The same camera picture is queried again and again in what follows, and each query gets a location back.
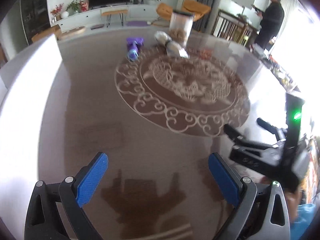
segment wooden railing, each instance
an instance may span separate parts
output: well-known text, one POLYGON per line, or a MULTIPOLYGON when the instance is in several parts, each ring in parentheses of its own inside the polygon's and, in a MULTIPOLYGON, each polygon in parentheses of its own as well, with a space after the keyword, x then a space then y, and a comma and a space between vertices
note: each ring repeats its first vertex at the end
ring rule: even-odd
POLYGON ((257 36, 257 29, 244 20, 223 10, 219 10, 218 16, 211 32, 218 38, 237 42, 243 46, 249 46, 257 36))

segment drawer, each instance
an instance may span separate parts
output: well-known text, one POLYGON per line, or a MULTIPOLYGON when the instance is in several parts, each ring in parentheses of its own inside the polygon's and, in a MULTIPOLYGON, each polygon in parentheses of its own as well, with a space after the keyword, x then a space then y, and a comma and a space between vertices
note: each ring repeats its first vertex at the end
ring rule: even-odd
POLYGON ((78 15, 73 16, 75 18, 75 22, 77 24, 76 27, 91 24, 91 23, 101 23, 101 11, 94 10, 88 11, 84 13, 79 13, 78 15))
POLYGON ((60 20, 58 22, 62 32, 88 24, 99 23, 102 23, 100 10, 79 13, 76 15, 69 16, 68 18, 60 20))
POLYGON ((130 8, 130 18, 157 18, 156 7, 136 5, 130 8))

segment circular carpet pattern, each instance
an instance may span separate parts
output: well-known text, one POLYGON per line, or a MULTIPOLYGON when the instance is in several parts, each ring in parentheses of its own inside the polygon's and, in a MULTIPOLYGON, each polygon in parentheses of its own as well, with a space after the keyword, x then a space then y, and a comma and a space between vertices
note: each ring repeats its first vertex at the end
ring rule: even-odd
POLYGON ((216 137, 223 125, 240 127, 250 103, 239 76, 220 60, 187 48, 189 59, 164 48, 142 49, 139 60, 116 68, 116 88, 139 115, 175 133, 216 137))

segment purple toy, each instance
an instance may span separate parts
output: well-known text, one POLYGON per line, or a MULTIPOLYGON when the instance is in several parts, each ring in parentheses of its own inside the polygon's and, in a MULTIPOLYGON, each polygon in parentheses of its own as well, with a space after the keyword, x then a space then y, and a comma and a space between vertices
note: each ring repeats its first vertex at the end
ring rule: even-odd
POLYGON ((138 52, 141 46, 143 46, 144 39, 140 37, 127 38, 127 57, 130 61, 135 61, 139 58, 138 52))

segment dark jacket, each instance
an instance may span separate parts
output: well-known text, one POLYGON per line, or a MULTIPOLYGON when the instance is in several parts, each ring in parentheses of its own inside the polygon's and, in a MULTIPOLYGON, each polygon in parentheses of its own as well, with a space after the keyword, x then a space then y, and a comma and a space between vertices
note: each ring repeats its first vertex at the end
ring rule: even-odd
POLYGON ((265 12, 262 12, 261 28, 269 30, 275 36, 278 34, 284 19, 281 3, 272 2, 265 12))

